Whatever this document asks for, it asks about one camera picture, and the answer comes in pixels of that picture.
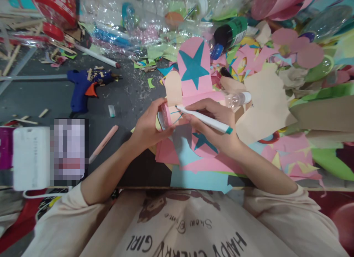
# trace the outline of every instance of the pink pencil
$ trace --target pink pencil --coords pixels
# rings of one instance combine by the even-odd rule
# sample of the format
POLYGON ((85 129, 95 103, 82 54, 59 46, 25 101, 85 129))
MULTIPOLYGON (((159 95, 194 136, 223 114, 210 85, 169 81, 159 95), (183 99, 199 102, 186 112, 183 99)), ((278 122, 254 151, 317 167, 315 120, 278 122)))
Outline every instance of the pink pencil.
POLYGON ((103 138, 102 142, 98 145, 98 147, 94 150, 90 158, 88 159, 89 164, 91 164, 98 154, 102 151, 102 149, 106 146, 108 141, 112 138, 112 136, 115 134, 115 132, 118 130, 118 125, 114 125, 112 129, 108 132, 108 134, 103 138))

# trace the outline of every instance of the right hand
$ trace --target right hand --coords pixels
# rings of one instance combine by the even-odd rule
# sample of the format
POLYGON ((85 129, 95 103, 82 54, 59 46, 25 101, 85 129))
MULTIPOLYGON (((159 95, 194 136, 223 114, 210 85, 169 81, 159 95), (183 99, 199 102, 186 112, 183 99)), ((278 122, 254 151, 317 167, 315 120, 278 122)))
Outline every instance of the right hand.
POLYGON ((231 134, 221 133, 214 128, 204 124, 197 117, 187 114, 185 118, 190 122, 192 127, 198 132, 205 135, 209 142, 211 142, 217 149, 232 157, 235 154, 235 148, 240 144, 240 140, 237 137, 235 131, 235 114, 232 109, 222 106, 211 98, 202 99, 196 103, 193 103, 185 107, 186 110, 206 110, 206 115, 212 115, 216 120, 229 125, 233 128, 231 134))

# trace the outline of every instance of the sleeve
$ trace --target sleeve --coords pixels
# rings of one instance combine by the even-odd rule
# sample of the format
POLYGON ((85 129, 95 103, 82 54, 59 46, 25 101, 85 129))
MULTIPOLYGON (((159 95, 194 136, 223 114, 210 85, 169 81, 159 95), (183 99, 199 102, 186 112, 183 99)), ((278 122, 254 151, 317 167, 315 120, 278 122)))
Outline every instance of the sleeve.
POLYGON ((88 206, 80 183, 37 222, 35 237, 22 256, 79 256, 108 213, 110 204, 107 201, 88 206))
POLYGON ((333 221, 319 212, 320 206, 301 186, 289 195, 248 190, 244 208, 298 256, 349 256, 333 221))

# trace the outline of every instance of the red container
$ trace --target red container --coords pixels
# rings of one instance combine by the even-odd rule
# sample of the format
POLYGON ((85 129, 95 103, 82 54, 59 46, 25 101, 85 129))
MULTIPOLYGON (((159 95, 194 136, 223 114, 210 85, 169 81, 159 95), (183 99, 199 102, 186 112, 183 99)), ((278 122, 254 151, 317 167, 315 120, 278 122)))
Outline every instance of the red container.
POLYGON ((75 0, 32 0, 46 18, 43 32, 57 41, 64 40, 64 30, 76 28, 75 0))

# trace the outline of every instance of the hand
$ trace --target hand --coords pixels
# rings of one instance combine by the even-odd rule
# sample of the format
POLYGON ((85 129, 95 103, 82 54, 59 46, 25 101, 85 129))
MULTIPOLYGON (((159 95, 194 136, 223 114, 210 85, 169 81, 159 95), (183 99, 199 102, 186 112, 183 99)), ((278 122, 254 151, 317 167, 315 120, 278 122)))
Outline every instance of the hand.
POLYGON ((128 142, 138 152, 138 155, 145 149, 172 135, 176 126, 172 125, 166 130, 159 132, 155 125, 159 106, 166 102, 167 99, 165 98, 153 101, 136 123, 135 130, 128 142))
POLYGON ((204 124, 197 117, 188 114, 185 118, 190 122, 192 127, 204 134, 205 137, 211 142, 216 148, 224 152, 229 157, 232 157, 235 154, 236 147, 240 144, 240 140, 237 137, 235 131, 235 114, 232 109, 222 106, 211 98, 202 99, 194 104, 191 104, 185 107, 186 110, 206 110, 206 113, 203 114, 212 117, 222 123, 229 125, 233 128, 232 133, 226 134, 221 133, 210 126, 204 124))

